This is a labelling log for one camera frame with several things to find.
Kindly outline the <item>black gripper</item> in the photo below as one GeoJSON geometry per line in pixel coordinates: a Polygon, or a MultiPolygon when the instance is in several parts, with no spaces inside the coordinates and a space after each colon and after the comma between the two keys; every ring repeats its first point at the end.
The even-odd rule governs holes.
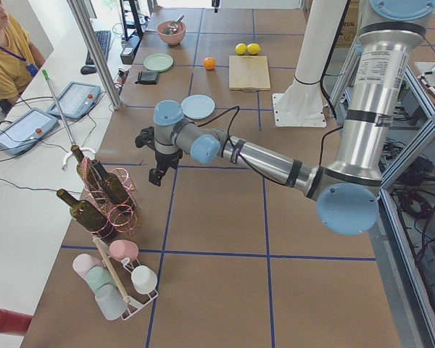
{"type": "Polygon", "coordinates": [[[155,168],[149,170],[149,182],[155,186],[161,186],[162,179],[166,175],[167,170],[169,168],[176,170],[182,157],[182,150],[178,150],[172,154],[163,154],[162,152],[156,151],[155,159],[157,165],[155,168]]]}

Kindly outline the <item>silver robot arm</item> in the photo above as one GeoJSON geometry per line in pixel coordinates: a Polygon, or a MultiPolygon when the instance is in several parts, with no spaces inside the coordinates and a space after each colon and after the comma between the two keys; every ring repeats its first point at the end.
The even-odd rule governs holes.
{"type": "Polygon", "coordinates": [[[359,54],[352,97],[344,118],[336,159],[310,166],[188,119],[172,100],[154,108],[153,126],[143,129],[136,146],[155,153],[149,181],[160,185],[184,154],[204,165],[221,157],[268,180],[300,190],[315,201],[331,231],[354,236],[370,230],[379,213],[382,174],[378,164],[393,122],[399,90],[412,50],[421,45],[435,1],[361,1],[352,50],[359,54]]]}

